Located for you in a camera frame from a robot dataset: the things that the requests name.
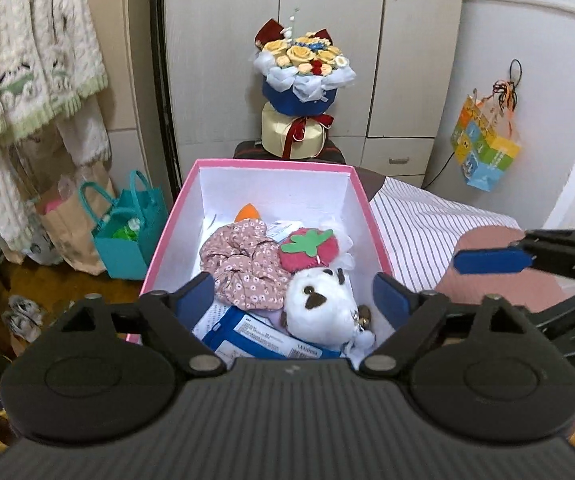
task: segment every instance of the striped bed sheet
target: striped bed sheet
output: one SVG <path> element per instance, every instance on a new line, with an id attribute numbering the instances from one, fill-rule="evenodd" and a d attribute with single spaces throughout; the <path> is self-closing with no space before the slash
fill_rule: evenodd
<path id="1" fill-rule="evenodd" d="M 416 292 L 439 283 L 464 233 L 489 225 L 519 228 L 509 216 L 444 200 L 389 177 L 370 206 L 394 278 Z"/>

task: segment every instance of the sneaker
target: sneaker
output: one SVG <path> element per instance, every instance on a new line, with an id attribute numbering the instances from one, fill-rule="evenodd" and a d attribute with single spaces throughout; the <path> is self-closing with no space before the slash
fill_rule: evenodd
<path id="1" fill-rule="evenodd" d="M 38 325 L 25 314 L 6 310 L 1 317 L 11 333 L 28 343 L 33 343 L 41 335 L 41 329 Z"/>
<path id="2" fill-rule="evenodd" d="M 13 312 L 29 317 L 38 326 L 43 324 L 43 309 L 32 300 L 22 296 L 10 296 L 9 304 Z"/>

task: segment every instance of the white wardrobe door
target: white wardrobe door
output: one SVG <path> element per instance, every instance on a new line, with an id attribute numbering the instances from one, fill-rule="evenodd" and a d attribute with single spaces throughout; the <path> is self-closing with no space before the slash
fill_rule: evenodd
<path id="1" fill-rule="evenodd" d="M 254 37 L 277 17 L 278 0 L 165 0 L 179 145 L 260 138 L 265 100 L 251 64 Z"/>
<path id="2" fill-rule="evenodd" d="M 296 14 L 296 35 L 327 28 L 334 45 L 357 73 L 353 86 L 339 89 L 328 114 L 330 134 L 364 137 L 372 102 L 383 0 L 281 0 L 280 23 L 286 27 Z"/>
<path id="3" fill-rule="evenodd" d="M 369 137 L 436 137 L 461 2 L 385 0 Z"/>

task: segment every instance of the red ribbon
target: red ribbon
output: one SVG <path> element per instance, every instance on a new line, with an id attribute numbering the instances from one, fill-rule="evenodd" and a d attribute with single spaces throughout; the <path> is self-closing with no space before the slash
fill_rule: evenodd
<path id="1" fill-rule="evenodd" d="M 287 136 L 285 137 L 285 147 L 283 148 L 282 158 L 289 160 L 290 155 L 292 154 L 292 143 L 301 142 L 305 138 L 305 124 L 307 124 L 308 119 L 316 121 L 323 127 L 323 129 L 329 128 L 331 123 L 334 121 L 334 117 L 327 114 L 321 114 L 312 117 L 299 117 L 298 119 L 294 120 L 292 125 L 289 127 L 289 130 L 287 131 Z"/>

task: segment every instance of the teal bag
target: teal bag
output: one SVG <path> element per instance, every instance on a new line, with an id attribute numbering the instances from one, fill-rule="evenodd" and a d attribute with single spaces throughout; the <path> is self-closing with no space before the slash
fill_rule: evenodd
<path id="1" fill-rule="evenodd" d="M 136 177 L 144 184 L 144 191 L 136 190 Z M 88 187 L 96 190 L 109 202 L 110 207 L 102 219 L 94 214 L 85 198 Z M 78 190 L 78 196 L 85 211 L 96 224 L 91 235 L 110 277 L 144 280 L 168 218 L 160 188 L 154 189 L 140 171 L 134 170 L 130 174 L 130 189 L 123 189 L 116 199 L 112 199 L 96 182 L 83 183 Z M 136 241 L 112 238 L 114 233 L 132 218 L 138 218 L 141 222 Z"/>

